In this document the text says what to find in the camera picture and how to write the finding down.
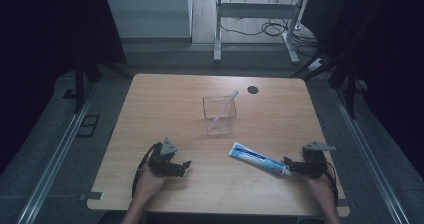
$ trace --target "hand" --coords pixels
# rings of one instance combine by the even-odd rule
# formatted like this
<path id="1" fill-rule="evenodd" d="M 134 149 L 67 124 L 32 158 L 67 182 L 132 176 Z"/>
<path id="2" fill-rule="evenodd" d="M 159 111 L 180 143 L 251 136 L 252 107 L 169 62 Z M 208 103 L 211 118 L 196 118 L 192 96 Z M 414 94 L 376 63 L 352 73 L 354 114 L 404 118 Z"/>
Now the hand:
<path id="1" fill-rule="evenodd" d="M 300 175 L 305 182 L 314 199 L 317 201 L 326 224 L 339 224 L 339 212 L 334 202 L 334 194 L 331 189 L 331 182 L 327 176 L 322 174 L 314 179 L 306 175 Z"/>
<path id="2" fill-rule="evenodd" d="M 122 223 L 140 223 L 144 206 L 163 188 L 168 179 L 169 177 L 156 176 L 149 165 L 145 164 L 141 169 L 141 175 L 137 182 L 133 200 L 128 207 Z"/>

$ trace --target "transparent container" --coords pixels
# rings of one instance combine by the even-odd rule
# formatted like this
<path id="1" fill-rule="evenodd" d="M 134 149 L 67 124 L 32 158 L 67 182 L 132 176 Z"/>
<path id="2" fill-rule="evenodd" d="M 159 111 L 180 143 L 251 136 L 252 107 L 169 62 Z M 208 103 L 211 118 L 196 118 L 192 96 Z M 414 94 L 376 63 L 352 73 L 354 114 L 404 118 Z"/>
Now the transparent container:
<path id="1" fill-rule="evenodd" d="M 232 133 L 237 117 L 232 96 L 204 97 L 203 111 L 208 135 Z"/>

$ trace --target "white wall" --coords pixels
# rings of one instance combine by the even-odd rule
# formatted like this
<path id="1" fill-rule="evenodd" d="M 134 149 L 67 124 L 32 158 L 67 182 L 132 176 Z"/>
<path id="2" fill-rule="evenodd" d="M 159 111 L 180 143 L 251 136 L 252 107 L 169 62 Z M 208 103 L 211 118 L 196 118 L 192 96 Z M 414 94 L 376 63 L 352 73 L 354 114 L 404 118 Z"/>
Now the white wall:
<path id="1" fill-rule="evenodd" d="M 121 38 L 191 37 L 192 0 L 108 0 Z"/>

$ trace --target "wooden table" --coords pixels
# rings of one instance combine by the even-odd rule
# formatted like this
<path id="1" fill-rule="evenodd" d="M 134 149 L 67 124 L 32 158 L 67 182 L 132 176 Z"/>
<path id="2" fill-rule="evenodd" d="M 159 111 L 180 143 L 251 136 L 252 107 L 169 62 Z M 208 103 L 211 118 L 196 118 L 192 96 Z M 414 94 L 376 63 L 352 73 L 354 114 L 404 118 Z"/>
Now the wooden table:
<path id="1" fill-rule="evenodd" d="M 257 94 L 247 91 L 259 89 Z M 208 136 L 202 98 L 231 95 L 237 118 L 229 135 Z M 301 148 L 325 143 L 305 83 L 300 79 L 139 74 L 134 77 L 88 200 L 91 209 L 126 210 L 143 155 L 168 137 L 178 148 L 172 162 L 192 160 L 184 177 L 172 178 L 147 211 L 320 215 L 295 176 L 276 177 L 228 156 L 239 142 L 275 160 L 301 161 Z M 332 162 L 329 153 L 327 160 Z M 345 195 L 339 183 L 339 198 Z M 339 208 L 341 216 L 348 207 Z"/>

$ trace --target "gray carpet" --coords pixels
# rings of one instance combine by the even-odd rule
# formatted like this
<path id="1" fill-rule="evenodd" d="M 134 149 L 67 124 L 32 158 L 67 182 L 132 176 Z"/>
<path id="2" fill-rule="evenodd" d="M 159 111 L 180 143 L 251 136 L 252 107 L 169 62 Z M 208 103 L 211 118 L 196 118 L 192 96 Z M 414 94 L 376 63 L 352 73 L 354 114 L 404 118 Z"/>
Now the gray carpet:
<path id="1" fill-rule="evenodd" d="M 213 62 L 211 51 L 128 52 L 129 65 L 120 65 L 131 73 L 171 73 L 190 75 L 226 75 L 288 77 L 297 70 L 285 52 L 226 51 L 222 62 Z M 97 223 L 105 212 L 87 208 L 81 194 L 88 193 L 107 148 L 111 131 L 131 84 L 118 74 L 99 66 L 103 75 L 97 84 L 87 115 L 99 115 L 98 127 L 90 138 L 75 138 L 59 170 L 35 223 Z M 344 187 L 351 213 L 343 223 L 394 223 L 393 219 L 354 144 L 324 73 L 307 82 L 328 144 Z M 55 94 L 37 126 L 11 165 L 0 177 L 0 223 L 14 223 L 32 188 L 65 132 L 73 114 L 74 101 L 62 99 L 73 89 L 73 73 L 60 77 Z M 384 174 L 405 207 L 410 223 L 421 223 L 424 215 L 424 183 L 399 147 L 379 125 L 358 96 L 355 104 L 358 123 L 380 163 Z M 152 223 L 159 223 L 157 216 Z M 174 223 L 188 223 L 186 217 Z M 272 223 L 294 223 L 293 218 L 269 219 Z"/>

